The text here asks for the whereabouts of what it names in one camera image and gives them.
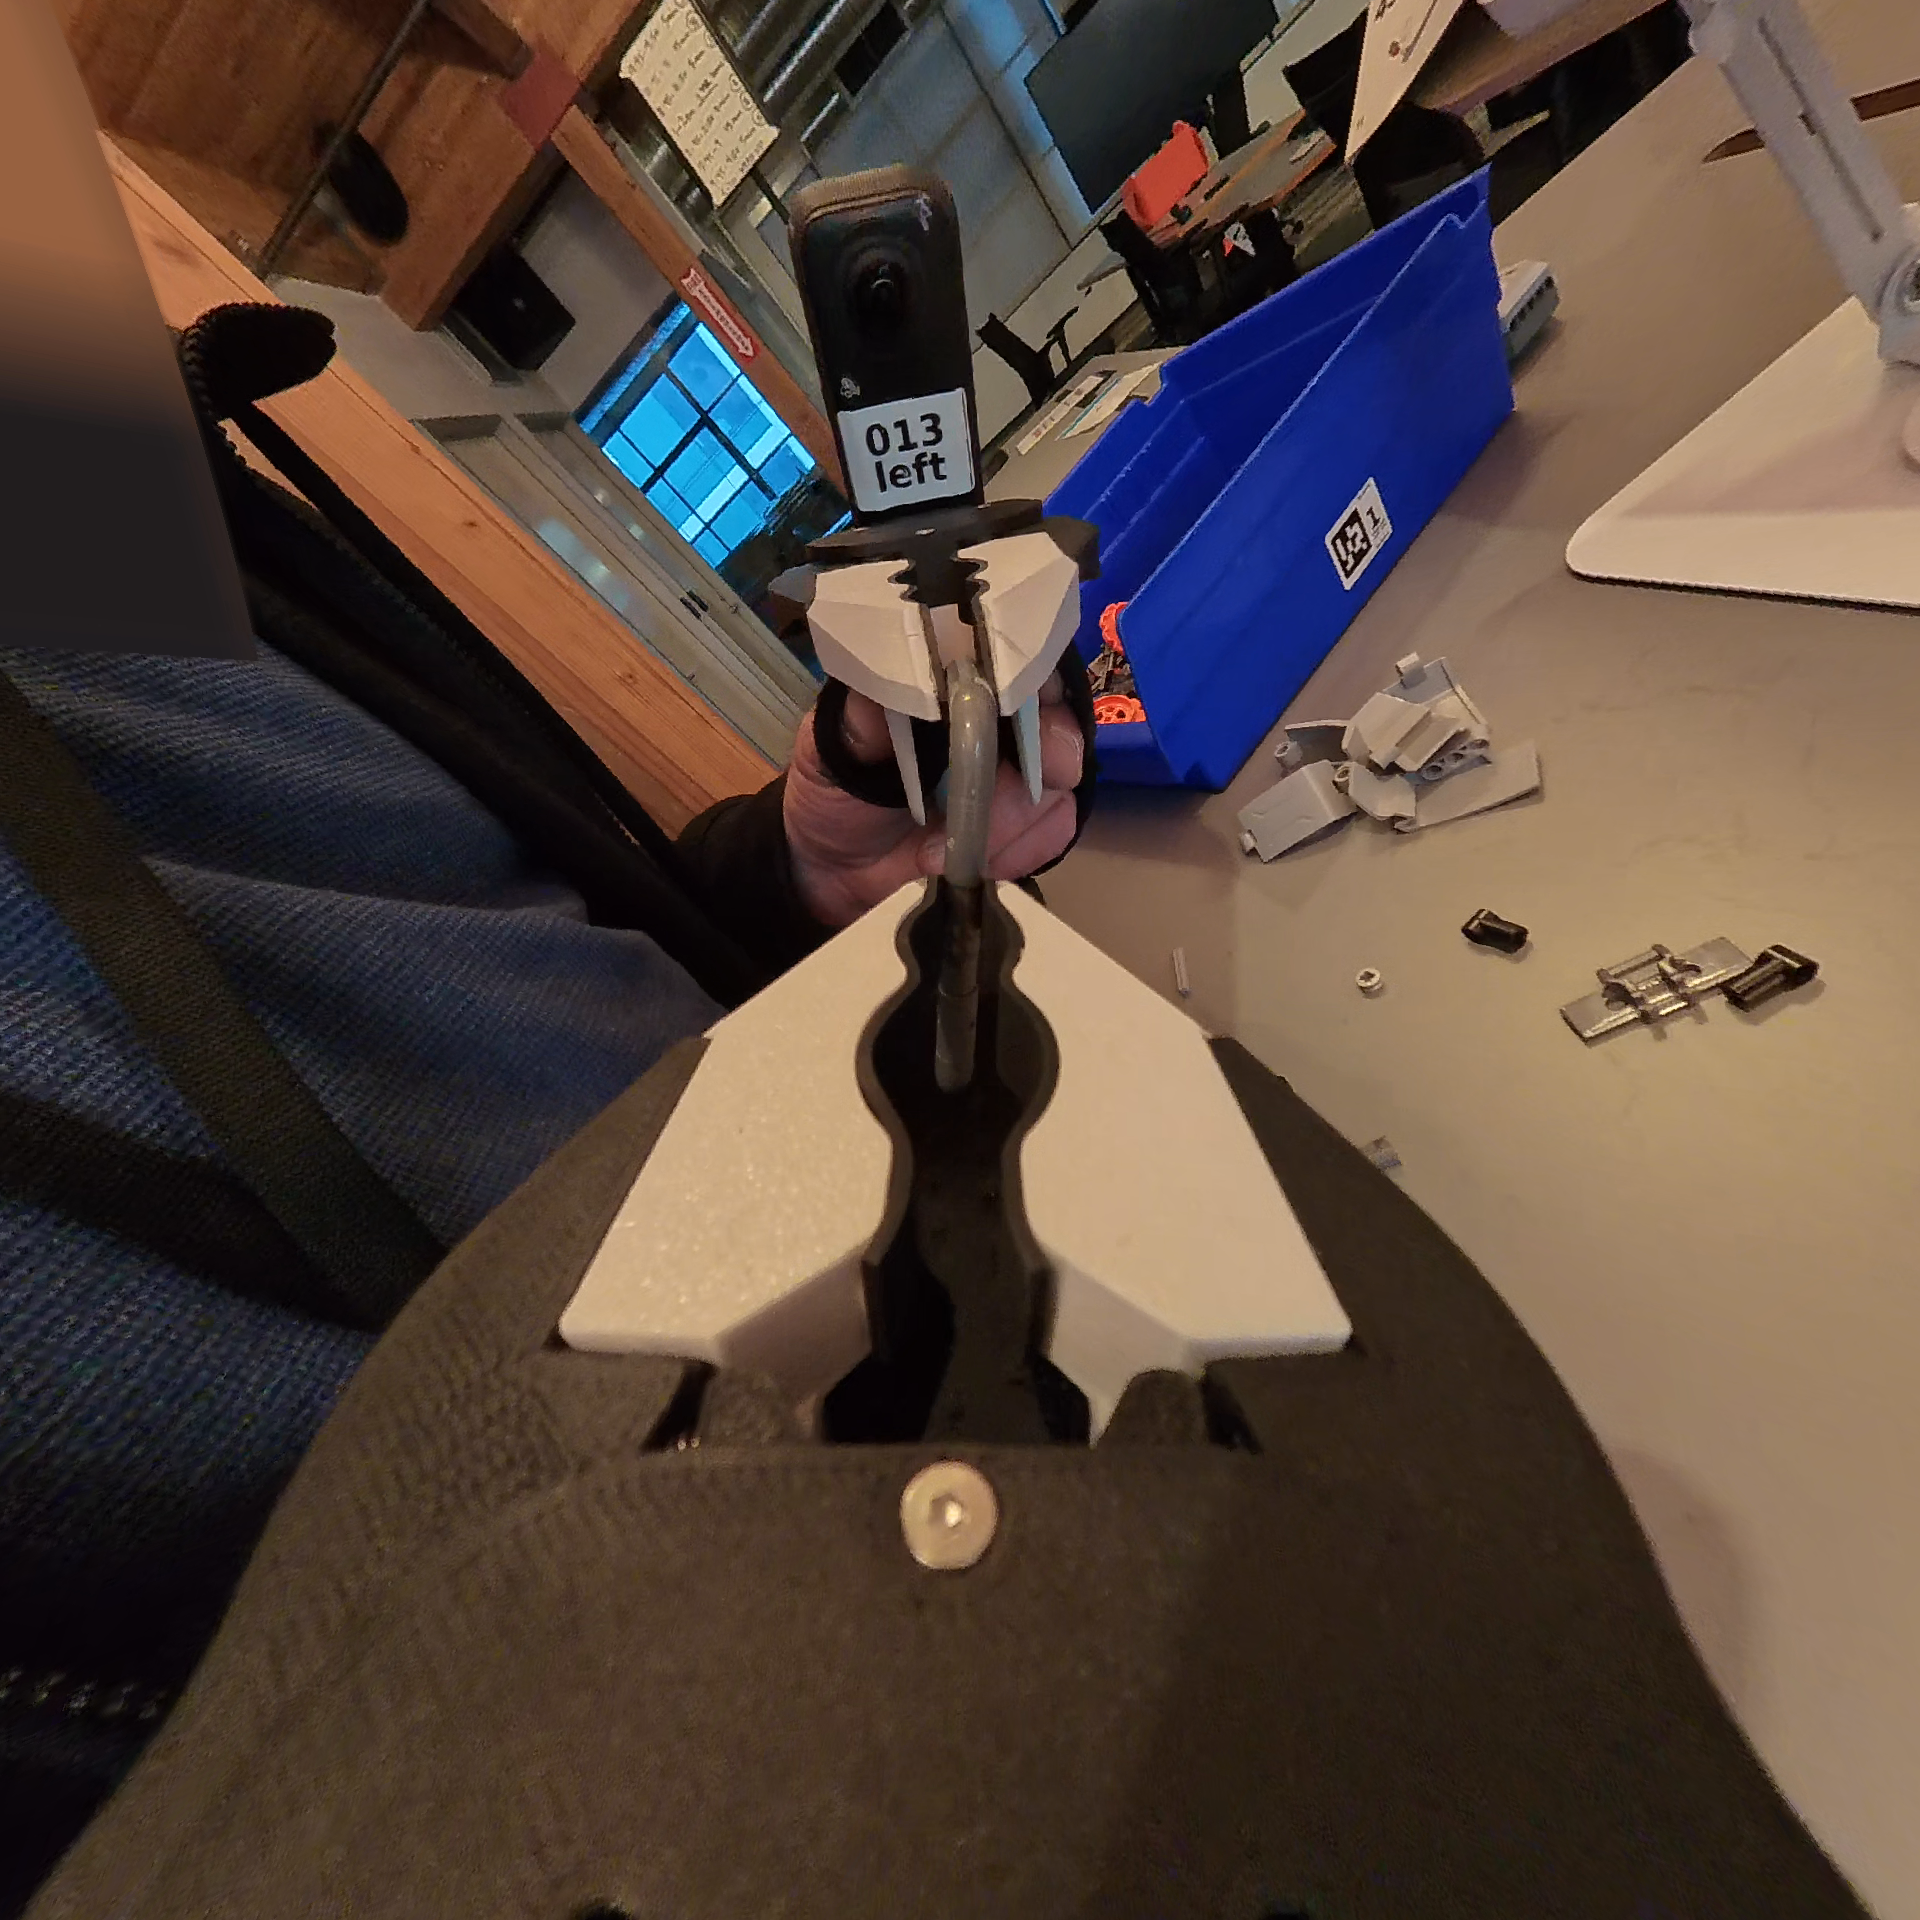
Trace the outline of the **white paper notice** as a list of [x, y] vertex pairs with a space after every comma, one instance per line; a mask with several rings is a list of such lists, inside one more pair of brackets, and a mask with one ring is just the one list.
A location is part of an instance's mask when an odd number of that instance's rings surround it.
[[637, 92], [713, 206], [725, 206], [779, 140], [692, 3], [653, 6], [618, 78]]

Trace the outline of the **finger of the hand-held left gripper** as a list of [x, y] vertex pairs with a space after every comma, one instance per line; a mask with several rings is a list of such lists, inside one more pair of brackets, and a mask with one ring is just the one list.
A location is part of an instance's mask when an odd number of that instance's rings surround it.
[[1076, 635], [1081, 568], [1053, 539], [989, 539], [971, 550], [973, 625], [998, 715], [1014, 726], [1026, 794], [1041, 800], [1041, 688]]
[[818, 568], [807, 628], [826, 674], [882, 710], [902, 802], [924, 823], [929, 807], [914, 726], [941, 720], [941, 691], [924, 607], [906, 577], [908, 566]]

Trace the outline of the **grey curved toy panel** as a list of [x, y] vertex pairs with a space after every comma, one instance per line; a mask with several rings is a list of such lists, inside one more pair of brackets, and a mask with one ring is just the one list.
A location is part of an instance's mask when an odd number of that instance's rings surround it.
[[1343, 826], [1357, 806], [1343, 759], [1302, 764], [1238, 815], [1238, 848], [1271, 863]]

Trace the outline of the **grey toy hinge assembly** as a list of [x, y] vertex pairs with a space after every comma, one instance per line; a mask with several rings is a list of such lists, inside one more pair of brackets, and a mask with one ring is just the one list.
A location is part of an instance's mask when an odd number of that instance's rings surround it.
[[1754, 956], [1730, 939], [1708, 939], [1685, 951], [1654, 944], [1599, 968], [1594, 974], [1595, 986], [1565, 1002], [1558, 1018], [1586, 1046], [1636, 1024], [1658, 1026], [1722, 992], [1751, 960]]

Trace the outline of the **blue plastic bin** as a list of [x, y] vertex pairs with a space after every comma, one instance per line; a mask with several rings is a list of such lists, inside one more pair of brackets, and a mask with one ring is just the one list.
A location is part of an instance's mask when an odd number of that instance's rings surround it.
[[1486, 174], [1174, 353], [1047, 495], [1119, 608], [1119, 786], [1223, 791], [1514, 415]]

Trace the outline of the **person's left forearm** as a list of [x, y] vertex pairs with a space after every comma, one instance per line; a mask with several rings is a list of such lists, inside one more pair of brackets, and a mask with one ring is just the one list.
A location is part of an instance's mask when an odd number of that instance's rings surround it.
[[748, 970], [745, 994], [815, 953], [835, 932], [802, 895], [786, 836], [785, 786], [779, 775], [750, 796], [711, 806], [676, 841], [695, 904]]

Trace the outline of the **person's left hand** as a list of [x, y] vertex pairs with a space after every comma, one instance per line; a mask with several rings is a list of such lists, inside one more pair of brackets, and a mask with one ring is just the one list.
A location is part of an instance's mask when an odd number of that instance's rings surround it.
[[[1074, 791], [1087, 744], [1069, 704], [1073, 688], [1051, 674], [1041, 688], [1041, 794], [1017, 764], [997, 764], [982, 873], [1028, 880], [1059, 863], [1079, 835]], [[820, 754], [820, 699], [807, 715], [785, 779], [785, 833], [809, 915], [844, 929], [913, 880], [943, 870], [943, 820], [917, 823], [902, 807], [878, 807], [839, 786]]]

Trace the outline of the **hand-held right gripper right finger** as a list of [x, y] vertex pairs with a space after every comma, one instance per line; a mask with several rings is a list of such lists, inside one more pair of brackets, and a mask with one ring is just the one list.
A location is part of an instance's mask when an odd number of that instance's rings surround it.
[[1337, 1354], [1354, 1326], [1205, 1031], [1017, 890], [1014, 991], [1059, 1073], [1021, 1139], [1047, 1358], [1101, 1430], [1140, 1374]]

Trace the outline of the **black office chair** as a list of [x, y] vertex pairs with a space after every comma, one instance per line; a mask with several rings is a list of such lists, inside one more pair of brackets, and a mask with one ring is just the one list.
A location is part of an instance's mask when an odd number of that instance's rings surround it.
[[1076, 305], [1067, 306], [1038, 345], [1020, 337], [998, 314], [989, 314], [977, 328], [977, 342], [1020, 377], [1033, 407], [1042, 407], [1065, 382], [1073, 362], [1065, 334], [1076, 312]]

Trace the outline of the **white metal stand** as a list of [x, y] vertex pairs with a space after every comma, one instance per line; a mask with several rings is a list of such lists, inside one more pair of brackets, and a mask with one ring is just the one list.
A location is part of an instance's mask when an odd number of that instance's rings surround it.
[[1918, 611], [1918, 223], [1791, 3], [1685, 6], [1852, 297], [1567, 543], [1594, 583]]

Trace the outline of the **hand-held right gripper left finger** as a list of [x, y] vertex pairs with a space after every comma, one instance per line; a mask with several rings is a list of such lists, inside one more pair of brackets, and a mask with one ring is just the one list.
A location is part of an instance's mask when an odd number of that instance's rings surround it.
[[701, 1361], [815, 1410], [871, 1352], [862, 1260], [895, 1151], [857, 1046], [908, 980], [930, 883], [886, 896], [719, 1018], [559, 1315], [577, 1354]]

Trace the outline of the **grey axle connector tube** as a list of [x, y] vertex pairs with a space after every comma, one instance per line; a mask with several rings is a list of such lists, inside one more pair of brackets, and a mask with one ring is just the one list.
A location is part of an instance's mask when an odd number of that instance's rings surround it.
[[982, 902], [981, 883], [940, 883], [943, 958], [935, 992], [933, 1073], [937, 1091], [947, 1096], [970, 1089], [977, 1070]]

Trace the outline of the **orange hard case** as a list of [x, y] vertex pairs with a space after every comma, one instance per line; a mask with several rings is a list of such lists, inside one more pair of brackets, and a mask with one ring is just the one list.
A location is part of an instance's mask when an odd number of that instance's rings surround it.
[[1207, 179], [1213, 155], [1203, 132], [1180, 120], [1165, 140], [1125, 179], [1119, 203], [1126, 218], [1151, 234]]

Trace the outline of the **grey background table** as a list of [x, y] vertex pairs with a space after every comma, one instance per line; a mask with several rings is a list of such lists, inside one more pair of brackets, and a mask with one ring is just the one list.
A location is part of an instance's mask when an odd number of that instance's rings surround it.
[[1105, 353], [1047, 398], [1038, 412], [1011, 423], [989, 443], [989, 465], [1007, 465], [1049, 446], [1081, 448], [1108, 428], [1129, 406], [1151, 400], [1161, 388], [1161, 369], [1177, 350]]

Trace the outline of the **person in blue jacket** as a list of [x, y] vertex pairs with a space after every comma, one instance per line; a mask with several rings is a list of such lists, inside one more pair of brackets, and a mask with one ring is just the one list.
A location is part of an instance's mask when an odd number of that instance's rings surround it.
[[748, 970], [676, 841], [557, 710], [330, 480], [261, 402], [331, 362], [326, 316], [219, 305], [175, 334], [246, 607], [270, 647], [463, 786], [597, 926], [643, 930], [722, 1004]]

